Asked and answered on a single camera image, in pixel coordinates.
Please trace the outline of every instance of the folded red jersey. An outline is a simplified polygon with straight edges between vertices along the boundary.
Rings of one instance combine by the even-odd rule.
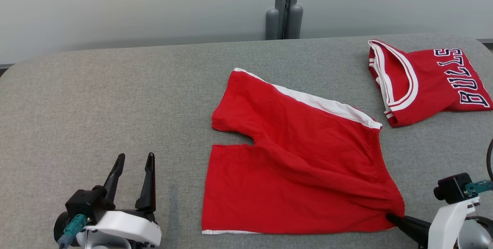
[[[370,73],[391,126],[408,126],[440,111],[491,110],[488,92],[461,49],[405,53],[370,40]]]
[[[213,145],[203,234],[371,232],[393,227],[388,212],[404,215],[382,125],[358,109],[236,68],[212,121],[254,145]]]

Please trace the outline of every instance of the red fabric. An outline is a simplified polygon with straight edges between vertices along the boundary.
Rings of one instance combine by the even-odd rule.
[[[203,231],[372,232],[393,227],[386,213],[404,215],[382,159],[380,127],[311,107],[237,71],[212,121],[254,145],[213,145]]]
[[[379,40],[369,43],[370,73],[380,90],[385,88],[388,95],[391,89],[393,93],[387,98],[384,94],[385,114],[391,126],[408,126],[440,111],[492,109],[488,92],[461,49],[405,53]],[[387,74],[387,81],[382,73]],[[410,80],[410,74],[415,74],[415,80]],[[410,90],[416,92],[415,97],[406,97]],[[401,99],[409,105],[397,103]]]

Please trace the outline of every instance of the bulls jersey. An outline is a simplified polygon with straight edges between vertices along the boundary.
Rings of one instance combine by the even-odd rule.
[[[391,126],[408,126],[440,111],[491,110],[488,92],[461,49],[405,53],[368,41],[370,73]]]
[[[236,68],[212,126],[254,144],[213,145],[203,234],[371,232],[393,227],[388,212],[404,215],[382,124],[354,107]]]

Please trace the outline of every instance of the red shorts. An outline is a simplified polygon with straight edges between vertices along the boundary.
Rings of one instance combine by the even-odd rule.
[[[371,232],[393,227],[386,213],[404,215],[382,125],[358,109],[236,68],[212,121],[254,145],[213,145],[203,234]]]

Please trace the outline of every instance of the clothing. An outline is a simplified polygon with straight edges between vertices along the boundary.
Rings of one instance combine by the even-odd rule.
[[[213,145],[203,234],[371,232],[393,227],[386,213],[404,215],[382,125],[354,107],[236,68],[212,124],[254,145]]]
[[[440,111],[491,110],[493,103],[461,49],[405,53],[370,40],[370,73],[391,126],[408,126]]]

